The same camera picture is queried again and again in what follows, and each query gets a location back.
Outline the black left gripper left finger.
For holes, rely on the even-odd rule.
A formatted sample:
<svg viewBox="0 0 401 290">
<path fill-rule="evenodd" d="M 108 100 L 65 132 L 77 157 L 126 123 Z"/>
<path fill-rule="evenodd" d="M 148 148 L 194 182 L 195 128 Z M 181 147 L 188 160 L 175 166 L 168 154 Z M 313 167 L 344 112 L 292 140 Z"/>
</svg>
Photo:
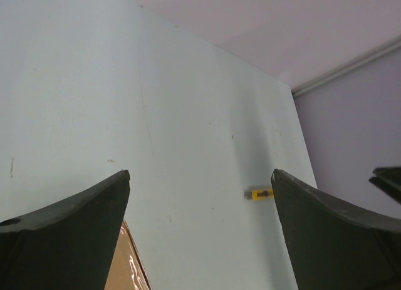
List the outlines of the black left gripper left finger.
<svg viewBox="0 0 401 290">
<path fill-rule="evenodd" d="M 1 222 L 1 289 L 104 289 L 129 195 L 121 170 Z"/>
</svg>

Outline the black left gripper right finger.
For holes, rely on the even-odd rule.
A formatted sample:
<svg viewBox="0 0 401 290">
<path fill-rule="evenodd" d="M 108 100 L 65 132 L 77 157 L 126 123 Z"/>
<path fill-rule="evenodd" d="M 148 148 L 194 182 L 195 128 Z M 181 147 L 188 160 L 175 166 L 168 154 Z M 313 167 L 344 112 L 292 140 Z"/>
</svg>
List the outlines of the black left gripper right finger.
<svg viewBox="0 0 401 290">
<path fill-rule="evenodd" d="M 284 170 L 274 202 L 299 289 L 400 289 L 400 219 L 322 192 Z"/>
</svg>

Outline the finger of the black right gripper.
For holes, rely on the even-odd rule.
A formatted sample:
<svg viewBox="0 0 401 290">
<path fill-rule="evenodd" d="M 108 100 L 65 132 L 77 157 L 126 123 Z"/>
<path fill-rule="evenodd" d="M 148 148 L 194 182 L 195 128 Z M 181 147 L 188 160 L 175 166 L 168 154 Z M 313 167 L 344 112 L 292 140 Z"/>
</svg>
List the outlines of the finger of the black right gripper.
<svg viewBox="0 0 401 290">
<path fill-rule="evenodd" d="M 373 176 L 369 182 L 378 187 L 391 199 L 400 204 L 400 166 L 397 167 L 378 167 L 373 171 Z"/>
</svg>

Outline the brown cardboard express box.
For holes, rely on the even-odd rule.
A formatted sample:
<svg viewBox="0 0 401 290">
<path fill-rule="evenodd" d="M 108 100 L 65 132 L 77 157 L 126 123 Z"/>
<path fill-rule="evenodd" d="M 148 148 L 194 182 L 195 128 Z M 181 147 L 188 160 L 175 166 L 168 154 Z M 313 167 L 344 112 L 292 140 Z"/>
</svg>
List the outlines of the brown cardboard express box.
<svg viewBox="0 0 401 290">
<path fill-rule="evenodd" d="M 138 250 L 128 225 L 120 227 L 112 264 L 104 290 L 151 290 Z"/>
</svg>

